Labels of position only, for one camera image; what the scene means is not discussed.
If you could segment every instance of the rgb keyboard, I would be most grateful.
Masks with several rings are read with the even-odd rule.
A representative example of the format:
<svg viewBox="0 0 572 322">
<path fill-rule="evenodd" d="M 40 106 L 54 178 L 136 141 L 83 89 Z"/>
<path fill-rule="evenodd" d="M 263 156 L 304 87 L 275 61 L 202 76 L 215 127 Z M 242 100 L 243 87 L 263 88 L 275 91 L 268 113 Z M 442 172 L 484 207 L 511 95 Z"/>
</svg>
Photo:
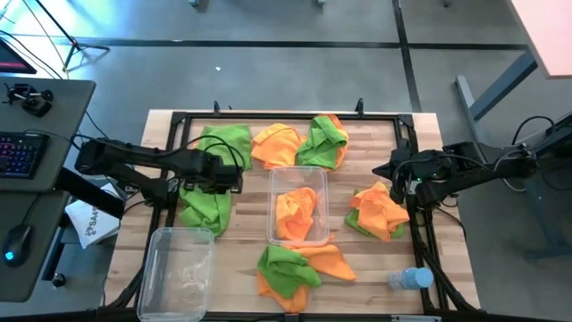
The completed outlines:
<svg viewBox="0 0 572 322">
<path fill-rule="evenodd" d="M 44 134 L 0 132 L 0 178 L 32 179 L 48 139 Z"/>
</svg>

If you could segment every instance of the water bottle cap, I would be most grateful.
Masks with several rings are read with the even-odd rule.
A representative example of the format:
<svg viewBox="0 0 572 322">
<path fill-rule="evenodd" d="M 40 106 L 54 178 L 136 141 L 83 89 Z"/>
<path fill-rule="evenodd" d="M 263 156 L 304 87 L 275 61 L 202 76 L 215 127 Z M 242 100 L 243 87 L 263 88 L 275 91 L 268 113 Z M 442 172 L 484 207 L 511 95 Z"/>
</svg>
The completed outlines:
<svg viewBox="0 0 572 322">
<path fill-rule="evenodd" d="M 421 267 L 415 273 L 415 281 L 419 287 L 429 287 L 433 283 L 433 272 L 427 267 Z"/>
</svg>

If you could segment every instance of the clear plastic container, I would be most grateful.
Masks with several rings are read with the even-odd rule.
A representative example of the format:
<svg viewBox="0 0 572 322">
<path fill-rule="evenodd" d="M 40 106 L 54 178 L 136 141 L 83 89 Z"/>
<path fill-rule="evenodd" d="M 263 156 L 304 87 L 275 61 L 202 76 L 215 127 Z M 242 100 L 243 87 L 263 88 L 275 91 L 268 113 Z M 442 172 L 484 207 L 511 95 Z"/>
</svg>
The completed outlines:
<svg viewBox="0 0 572 322">
<path fill-rule="evenodd" d="M 276 232 L 276 199 L 278 196 L 308 187 L 315 192 L 314 223 L 304 241 L 281 239 Z M 266 237 L 274 245 L 324 245 L 330 237 L 328 178 L 319 166 L 285 166 L 270 171 Z"/>
<path fill-rule="evenodd" d="M 137 315 L 196 322 L 208 307 L 215 237 L 206 228 L 159 228 L 151 236 Z"/>
</svg>

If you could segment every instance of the concrete floor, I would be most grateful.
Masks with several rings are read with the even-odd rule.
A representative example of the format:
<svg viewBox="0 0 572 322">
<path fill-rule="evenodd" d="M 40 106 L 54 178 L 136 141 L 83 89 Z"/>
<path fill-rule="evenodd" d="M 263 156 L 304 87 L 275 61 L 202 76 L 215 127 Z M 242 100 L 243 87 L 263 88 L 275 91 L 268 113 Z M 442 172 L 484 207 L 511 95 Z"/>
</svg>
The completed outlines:
<svg viewBox="0 0 572 322">
<path fill-rule="evenodd" d="M 450 44 L 524 44 L 526 37 L 501 0 L 401 0 L 409 42 Z M 323 10 L 311 0 L 210 0 L 196 10 L 183 0 L 53 0 L 46 2 L 74 36 L 139 40 L 281 40 L 398 42 L 391 0 L 328 0 Z M 14 2 L 6 14 L 17 34 L 41 30 Z M 43 19 L 52 35 L 60 35 Z M 45 40 L 22 37 L 43 59 L 60 68 Z M 66 53 L 67 47 L 59 47 Z M 411 50 L 416 89 L 423 112 L 438 115 L 445 143 L 471 140 L 452 85 L 467 76 L 480 95 L 522 52 L 518 50 Z M 100 57 L 86 54 L 73 79 L 97 83 L 89 112 L 119 140 L 139 143 L 151 108 L 351 110 L 359 97 L 368 111 L 412 111 L 399 49 L 262 47 L 112 47 Z M 72 65 L 83 54 L 75 55 Z M 545 80 L 534 72 L 482 120 L 489 142 L 508 145 L 528 116 L 555 119 L 570 111 L 570 80 Z M 120 115 L 128 122 L 119 123 Z M 523 137 L 546 124 L 531 123 Z M 81 130 L 97 135 L 89 122 Z M 72 166 L 70 155 L 68 166 Z M 560 179 L 568 181 L 564 174 Z M 569 192 L 551 191 L 535 178 L 550 200 L 547 211 L 570 222 Z M 460 214 L 483 309 L 516 316 L 572 320 L 571 257 L 528 262 L 526 250 L 545 246 L 531 205 L 524 195 L 490 182 L 461 194 Z M 73 282 L 53 290 L 38 282 L 29 302 L 0 304 L 0 316 L 96 307 L 113 249 L 66 247 L 58 271 Z"/>
</svg>

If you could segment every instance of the green cloth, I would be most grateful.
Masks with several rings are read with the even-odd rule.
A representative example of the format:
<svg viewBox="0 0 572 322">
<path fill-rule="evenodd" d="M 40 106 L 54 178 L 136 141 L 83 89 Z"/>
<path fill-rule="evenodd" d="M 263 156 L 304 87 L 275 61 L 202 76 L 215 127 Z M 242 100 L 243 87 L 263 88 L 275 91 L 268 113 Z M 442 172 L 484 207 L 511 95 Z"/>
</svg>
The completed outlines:
<svg viewBox="0 0 572 322">
<path fill-rule="evenodd" d="M 179 219 L 187 227 L 205 227 L 213 232 L 214 237 L 224 233 L 231 218 L 231 193 L 208 194 L 199 187 L 193 191 L 179 188 L 179 194 L 185 209 L 179 213 Z"/>
<path fill-rule="evenodd" d="M 244 170 L 252 168 L 252 160 L 250 159 L 252 137 L 247 125 L 207 126 L 201 135 L 214 135 L 223 139 L 240 152 L 245 162 Z M 221 143 L 221 141 L 214 138 L 204 138 L 198 142 L 195 148 L 204 150 L 216 143 Z M 231 153 L 226 146 L 213 146 L 208 149 L 208 152 L 221 156 L 225 165 L 234 165 Z M 234 151 L 234 155 L 238 164 L 243 165 L 236 151 Z M 185 208 L 179 213 L 179 219 L 186 226 L 208 228 L 215 237 L 224 233 L 229 224 L 232 209 L 232 197 L 228 191 L 224 194 L 207 194 L 199 187 L 193 191 L 186 191 L 180 187 L 179 194 L 185 204 Z"/>
<path fill-rule="evenodd" d="M 244 158 L 245 165 L 242 164 L 240 157 L 233 150 L 236 161 L 239 165 L 243 165 L 243 170 L 252 168 L 252 159 L 250 152 L 252 152 L 252 136 L 250 135 L 250 128 L 246 124 L 226 125 L 226 126 L 206 126 L 200 135 L 214 135 L 226 141 L 231 147 L 237 149 Z M 208 146 L 221 141 L 213 138 L 201 139 L 195 148 L 204 150 Z M 225 165 L 234 165 L 232 155 L 224 145 L 217 145 L 210 148 L 207 152 L 212 153 L 223 158 Z"/>
<path fill-rule="evenodd" d="M 258 270 L 268 285 L 285 299 L 291 299 L 302 285 L 318 287 L 322 280 L 299 253 L 280 246 L 268 245 L 258 260 Z"/>
<path fill-rule="evenodd" d="M 312 119 L 307 140 L 296 151 L 296 165 L 336 167 L 338 148 L 348 142 L 328 116 Z"/>
<path fill-rule="evenodd" d="M 359 191 L 354 191 L 354 196 L 357 195 L 359 193 Z M 368 232 L 367 230 L 365 230 L 364 228 L 360 227 L 358 225 L 358 218 L 359 218 L 359 210 L 357 208 L 353 208 L 349 214 L 347 214 L 344 218 L 343 221 L 349 225 L 351 228 L 357 230 L 358 232 L 364 234 L 365 236 L 374 236 L 372 233 Z M 403 233 L 405 232 L 405 228 L 403 227 L 403 224 L 399 224 L 397 225 L 397 229 L 395 230 L 395 232 L 390 233 L 390 236 L 392 238 L 399 238 L 401 236 L 403 236 Z"/>
</svg>

